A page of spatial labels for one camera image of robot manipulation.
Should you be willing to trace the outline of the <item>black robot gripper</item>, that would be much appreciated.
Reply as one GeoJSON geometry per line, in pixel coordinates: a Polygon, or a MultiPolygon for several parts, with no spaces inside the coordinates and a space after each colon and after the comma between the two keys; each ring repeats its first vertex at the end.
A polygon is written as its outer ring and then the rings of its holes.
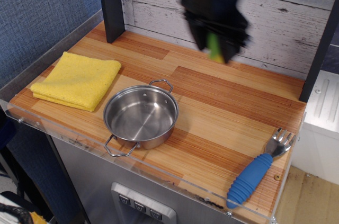
{"type": "Polygon", "coordinates": [[[249,41],[248,21],[237,9],[238,0],[181,0],[191,34],[199,50],[211,49],[208,33],[218,35],[221,56],[228,63],[249,41]]]}

